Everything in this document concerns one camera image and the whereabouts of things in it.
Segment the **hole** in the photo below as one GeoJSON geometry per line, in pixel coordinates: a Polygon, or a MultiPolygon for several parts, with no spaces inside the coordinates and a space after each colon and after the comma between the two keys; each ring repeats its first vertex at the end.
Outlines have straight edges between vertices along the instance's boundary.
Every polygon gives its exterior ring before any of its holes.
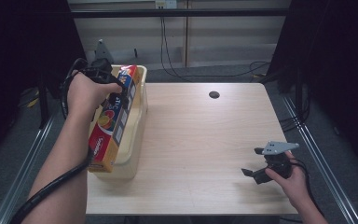
{"type": "Polygon", "coordinates": [[[219,98],[220,93],[217,91],[211,91],[211,92],[209,92],[209,96],[213,99],[217,99],[217,98],[219,98]]]}

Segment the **table surface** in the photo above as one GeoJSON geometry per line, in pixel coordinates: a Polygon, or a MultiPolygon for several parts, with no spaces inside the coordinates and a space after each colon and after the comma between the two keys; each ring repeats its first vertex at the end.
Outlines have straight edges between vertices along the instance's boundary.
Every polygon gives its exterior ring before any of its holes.
{"type": "Polygon", "coordinates": [[[148,111],[137,175],[89,174],[87,214],[295,214],[274,181],[257,185],[241,168],[266,167],[255,147],[285,141],[263,85],[146,83],[148,111]],[[212,99],[210,91],[220,97],[212,99]]]}

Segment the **box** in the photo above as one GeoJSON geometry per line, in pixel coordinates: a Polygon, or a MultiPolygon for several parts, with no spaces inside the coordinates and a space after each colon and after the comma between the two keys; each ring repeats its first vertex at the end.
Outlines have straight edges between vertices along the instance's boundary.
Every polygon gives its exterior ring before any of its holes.
{"type": "Polygon", "coordinates": [[[113,171],[140,80],[136,65],[120,66],[119,70],[112,71],[114,73],[128,88],[129,104],[124,108],[117,97],[114,104],[105,101],[95,113],[89,132],[89,148],[94,151],[90,172],[113,171]]]}

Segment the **cable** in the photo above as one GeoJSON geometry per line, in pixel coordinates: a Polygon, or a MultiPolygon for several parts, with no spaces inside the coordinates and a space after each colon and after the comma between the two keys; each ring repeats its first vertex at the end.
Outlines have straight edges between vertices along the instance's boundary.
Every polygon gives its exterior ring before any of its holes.
{"type": "Polygon", "coordinates": [[[186,79],[186,77],[240,77],[240,76],[243,76],[243,75],[247,75],[249,73],[253,73],[255,70],[261,68],[261,67],[264,67],[265,65],[267,64],[270,64],[269,62],[252,62],[249,67],[250,67],[250,70],[247,71],[247,72],[243,72],[243,73],[239,73],[239,74],[236,74],[236,75],[220,75],[220,76],[193,76],[193,75],[185,75],[185,76],[180,76],[176,71],[175,69],[173,68],[172,66],[172,62],[171,62],[171,57],[170,57],[170,53],[168,52],[168,43],[167,43],[167,36],[166,36],[166,28],[165,28],[165,20],[163,17],[160,18],[161,19],[161,48],[160,48],[160,60],[161,60],[161,65],[162,65],[162,68],[164,69],[164,71],[172,76],[172,77],[179,77],[180,79],[184,80],[184,81],[187,81],[187,82],[192,82],[191,80],[188,80],[186,79]],[[170,73],[166,67],[164,66],[164,62],[162,60],[162,51],[163,51],[163,46],[164,46],[164,41],[165,41],[165,49],[166,49],[166,53],[167,53],[167,57],[168,57],[168,62],[170,64],[170,68],[172,69],[173,71],[173,74],[170,73]],[[260,66],[257,66],[255,69],[252,69],[252,65],[254,63],[263,63],[262,65],[260,66]]]}
{"type": "Polygon", "coordinates": [[[293,129],[296,129],[298,127],[298,125],[303,124],[307,120],[308,116],[310,115],[310,96],[311,96],[310,88],[308,88],[307,98],[304,103],[305,107],[302,110],[302,112],[303,112],[302,115],[296,115],[289,119],[280,120],[280,123],[283,123],[282,130],[284,133],[287,133],[287,132],[292,131],[293,129]]]}
{"type": "Polygon", "coordinates": [[[251,79],[249,80],[249,83],[252,83],[252,82],[253,82],[253,79],[254,79],[254,77],[255,77],[255,74],[253,73],[254,70],[252,69],[252,65],[253,65],[254,63],[263,63],[263,66],[266,65],[266,64],[270,64],[270,63],[268,63],[268,62],[252,62],[251,64],[249,64],[249,69],[252,71],[252,75],[251,75],[251,79]]]}
{"type": "Polygon", "coordinates": [[[310,195],[310,199],[315,204],[316,208],[321,213],[321,215],[324,217],[324,213],[322,212],[322,210],[319,207],[319,205],[316,203],[315,198],[313,197],[312,191],[310,190],[310,173],[308,172],[305,163],[303,161],[299,160],[299,159],[290,159],[290,160],[300,162],[300,163],[290,162],[290,164],[294,165],[294,166],[298,166],[304,171],[304,173],[305,173],[305,182],[306,182],[306,185],[307,185],[308,194],[310,195]]]}
{"type": "Polygon", "coordinates": [[[55,180],[51,181],[49,184],[39,190],[34,196],[32,196],[27,202],[25,202],[25,204],[22,205],[22,207],[10,220],[10,224],[22,223],[26,216],[54,190],[86,169],[89,166],[93,156],[94,153],[89,149],[87,158],[82,163],[65,174],[59,176],[55,180]]]}
{"type": "Polygon", "coordinates": [[[286,218],[286,217],[279,217],[279,219],[284,220],[284,221],[289,221],[289,222],[302,223],[301,220],[295,220],[295,219],[290,219],[290,218],[286,218]]]}
{"type": "Polygon", "coordinates": [[[179,74],[176,73],[176,71],[173,69],[172,67],[172,63],[171,63],[171,57],[170,57],[170,53],[168,52],[168,43],[167,43],[167,36],[165,34],[165,20],[163,17],[160,18],[161,20],[161,51],[160,51],[160,59],[161,59],[161,65],[162,65],[162,68],[164,69],[164,71],[172,76],[172,77],[179,77],[180,79],[182,79],[183,81],[186,81],[186,82],[191,82],[190,80],[188,79],[185,79],[181,76],[179,76],[179,74]],[[165,49],[166,49],[166,52],[167,52],[167,56],[168,56],[168,61],[170,63],[170,66],[171,66],[171,69],[173,70],[174,74],[170,73],[164,66],[164,62],[162,60],[162,49],[163,49],[163,46],[164,46],[164,40],[165,40],[165,49]]]}
{"type": "Polygon", "coordinates": [[[74,75],[72,73],[81,63],[83,64],[83,66],[88,64],[88,62],[85,59],[82,58],[76,59],[75,62],[72,64],[71,68],[69,69],[65,81],[62,84],[61,109],[64,119],[66,119],[66,116],[68,115],[67,97],[68,97],[69,85],[71,85],[72,79],[74,79],[74,75]]]}

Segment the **hand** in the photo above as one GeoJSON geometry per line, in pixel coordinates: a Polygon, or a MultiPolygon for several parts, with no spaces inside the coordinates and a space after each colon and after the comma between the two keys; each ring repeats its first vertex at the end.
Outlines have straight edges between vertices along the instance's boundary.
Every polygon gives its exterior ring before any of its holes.
{"type": "MultiPolygon", "coordinates": [[[[289,159],[292,160],[295,158],[289,151],[286,151],[285,153],[289,159]]],[[[301,203],[308,203],[310,201],[306,177],[300,167],[292,165],[292,174],[287,179],[281,177],[269,168],[266,169],[266,174],[282,187],[283,192],[287,195],[290,204],[294,208],[298,208],[301,203]]]]}
{"type": "Polygon", "coordinates": [[[116,83],[98,84],[78,73],[72,80],[68,91],[68,116],[86,113],[92,116],[98,105],[111,92],[121,93],[122,89],[116,83]]]}

